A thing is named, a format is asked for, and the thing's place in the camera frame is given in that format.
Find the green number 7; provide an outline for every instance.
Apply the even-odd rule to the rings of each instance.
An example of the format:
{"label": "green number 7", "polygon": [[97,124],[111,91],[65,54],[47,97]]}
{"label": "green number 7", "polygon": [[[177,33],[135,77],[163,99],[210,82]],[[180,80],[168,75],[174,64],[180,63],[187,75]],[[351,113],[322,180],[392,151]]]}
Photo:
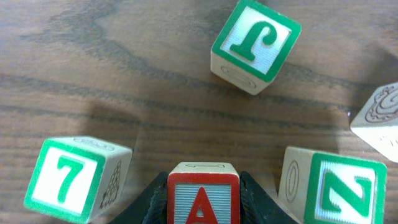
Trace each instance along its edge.
{"label": "green number 7", "polygon": [[58,202],[59,203],[65,202],[70,185],[72,184],[75,177],[83,169],[84,165],[85,165],[85,163],[82,161],[73,159],[68,156],[60,156],[60,159],[58,160],[57,169],[62,169],[65,166],[68,166],[68,167],[70,167],[70,172],[67,175],[67,177],[65,178],[65,180],[63,180],[60,192],[58,193]]}

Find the wood grain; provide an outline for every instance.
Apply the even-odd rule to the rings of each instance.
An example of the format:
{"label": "wood grain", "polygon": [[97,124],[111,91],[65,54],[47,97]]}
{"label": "wood grain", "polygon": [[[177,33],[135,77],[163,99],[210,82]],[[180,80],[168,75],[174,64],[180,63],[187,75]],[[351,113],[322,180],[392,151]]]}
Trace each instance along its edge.
{"label": "wood grain", "polygon": [[123,199],[95,223],[181,161],[230,162],[279,186],[288,145],[384,162],[384,219],[398,223],[398,165],[348,126],[397,81],[398,2],[262,3],[303,30],[275,82],[249,96],[210,72],[236,1],[0,2],[0,222],[60,223],[24,195],[45,138],[89,134],[134,148]]}

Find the red letter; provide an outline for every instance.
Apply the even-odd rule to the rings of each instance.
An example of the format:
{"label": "red letter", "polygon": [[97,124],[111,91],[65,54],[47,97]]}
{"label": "red letter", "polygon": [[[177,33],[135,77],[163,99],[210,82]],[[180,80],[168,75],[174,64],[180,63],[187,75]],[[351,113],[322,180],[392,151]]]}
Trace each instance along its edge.
{"label": "red letter", "polygon": [[[199,209],[203,212],[203,217],[197,216]],[[207,197],[206,190],[203,187],[199,188],[197,197],[193,202],[191,212],[189,213],[185,224],[193,223],[218,224],[216,215],[214,214],[209,198]]]}

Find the red block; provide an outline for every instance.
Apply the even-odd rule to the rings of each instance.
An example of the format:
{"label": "red block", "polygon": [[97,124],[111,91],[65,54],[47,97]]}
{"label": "red block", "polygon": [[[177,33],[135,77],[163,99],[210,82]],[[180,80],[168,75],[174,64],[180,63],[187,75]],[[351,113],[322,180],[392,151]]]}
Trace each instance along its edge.
{"label": "red block", "polygon": [[239,223],[239,175],[231,164],[181,162],[167,185],[167,223]]}

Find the wooden table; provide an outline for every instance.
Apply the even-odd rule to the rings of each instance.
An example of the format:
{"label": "wooden table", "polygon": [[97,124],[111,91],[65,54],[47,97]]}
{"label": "wooden table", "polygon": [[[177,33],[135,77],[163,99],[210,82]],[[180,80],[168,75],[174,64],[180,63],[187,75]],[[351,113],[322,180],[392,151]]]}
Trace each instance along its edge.
{"label": "wooden table", "polygon": [[41,144],[88,134],[134,148],[126,208],[181,161],[222,161],[279,186],[286,146],[388,166],[385,223],[398,223],[398,164],[349,130],[397,81],[396,0],[268,0],[302,34],[274,83],[250,96],[210,72],[227,0],[0,2],[0,222],[60,223],[22,203]]}

